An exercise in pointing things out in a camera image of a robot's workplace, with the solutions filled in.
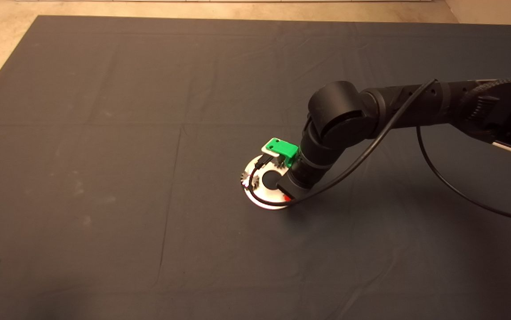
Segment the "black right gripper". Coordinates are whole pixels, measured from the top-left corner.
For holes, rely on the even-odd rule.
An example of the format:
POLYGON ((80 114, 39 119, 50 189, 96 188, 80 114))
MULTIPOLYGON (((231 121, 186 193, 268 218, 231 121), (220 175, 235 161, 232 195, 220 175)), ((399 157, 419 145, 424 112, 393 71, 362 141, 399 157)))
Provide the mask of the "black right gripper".
POLYGON ((282 176, 278 180, 276 186, 286 196, 283 197, 284 202, 290 202, 294 199, 302 199, 310 195, 312 188, 316 184, 316 179, 303 178, 297 176, 282 176))

